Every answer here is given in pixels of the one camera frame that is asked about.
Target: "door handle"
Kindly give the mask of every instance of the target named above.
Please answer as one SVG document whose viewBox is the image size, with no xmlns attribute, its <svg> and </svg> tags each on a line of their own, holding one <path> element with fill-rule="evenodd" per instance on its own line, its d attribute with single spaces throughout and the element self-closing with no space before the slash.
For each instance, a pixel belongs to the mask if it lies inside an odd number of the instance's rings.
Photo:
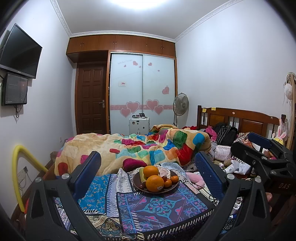
<svg viewBox="0 0 296 241">
<path fill-rule="evenodd" d="M 105 108 L 105 100 L 103 100 L 102 102 L 99 102 L 99 104 L 103 103 L 103 108 Z"/>
</svg>

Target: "pink bag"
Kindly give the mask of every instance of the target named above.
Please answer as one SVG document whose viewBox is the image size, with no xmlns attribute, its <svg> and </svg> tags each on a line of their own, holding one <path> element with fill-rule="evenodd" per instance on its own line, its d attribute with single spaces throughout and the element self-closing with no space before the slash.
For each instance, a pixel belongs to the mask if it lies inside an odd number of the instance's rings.
<svg viewBox="0 0 296 241">
<path fill-rule="evenodd" d="M 215 149 L 215 159 L 219 161 L 226 161 L 231 158 L 230 146 L 217 145 Z"/>
<path fill-rule="evenodd" d="M 213 128 L 211 126 L 208 126 L 205 129 L 205 132 L 212 136 L 211 141 L 216 141 L 217 133 L 213 130 Z"/>
</svg>

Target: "monitor screen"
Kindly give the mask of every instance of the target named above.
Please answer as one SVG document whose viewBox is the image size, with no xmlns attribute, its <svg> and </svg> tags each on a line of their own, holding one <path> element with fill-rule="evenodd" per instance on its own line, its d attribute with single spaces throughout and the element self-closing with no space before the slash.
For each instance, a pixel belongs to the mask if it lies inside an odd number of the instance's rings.
<svg viewBox="0 0 296 241">
<path fill-rule="evenodd" d="M 36 78 L 42 47 L 14 25 L 4 45 L 0 67 L 29 78 Z"/>
<path fill-rule="evenodd" d="M 8 73 L 2 88 L 2 105 L 27 103 L 28 79 Z"/>
</svg>

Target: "orange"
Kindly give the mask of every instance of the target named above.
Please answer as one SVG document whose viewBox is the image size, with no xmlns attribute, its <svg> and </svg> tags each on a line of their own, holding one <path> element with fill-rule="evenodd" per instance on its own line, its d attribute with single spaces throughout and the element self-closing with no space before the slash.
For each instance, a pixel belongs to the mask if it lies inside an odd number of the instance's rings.
<svg viewBox="0 0 296 241">
<path fill-rule="evenodd" d="M 170 179 L 167 179 L 166 181 L 165 181 L 165 188 L 168 188 L 168 187 L 170 187 L 172 185 L 172 181 L 170 180 Z"/>
<path fill-rule="evenodd" d="M 173 184 L 177 183 L 179 181 L 179 177 L 178 176 L 172 176 L 170 177 L 171 181 Z"/>
<path fill-rule="evenodd" d="M 158 175 L 148 177 L 146 181 L 146 188 L 150 192 L 160 192 L 163 189 L 165 181 Z"/>
<path fill-rule="evenodd" d="M 152 175 L 158 175 L 158 168 L 155 166 L 146 166 L 144 167 L 143 170 L 144 176 L 145 177 L 150 177 Z"/>
</svg>

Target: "ceiling light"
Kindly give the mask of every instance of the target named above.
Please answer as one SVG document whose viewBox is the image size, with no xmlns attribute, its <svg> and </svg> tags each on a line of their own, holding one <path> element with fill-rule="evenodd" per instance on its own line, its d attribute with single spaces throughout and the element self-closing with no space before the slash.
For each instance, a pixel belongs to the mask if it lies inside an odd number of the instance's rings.
<svg viewBox="0 0 296 241">
<path fill-rule="evenodd" d="M 160 6 L 167 0 L 110 0 L 112 3 L 129 9 L 149 9 Z"/>
</svg>

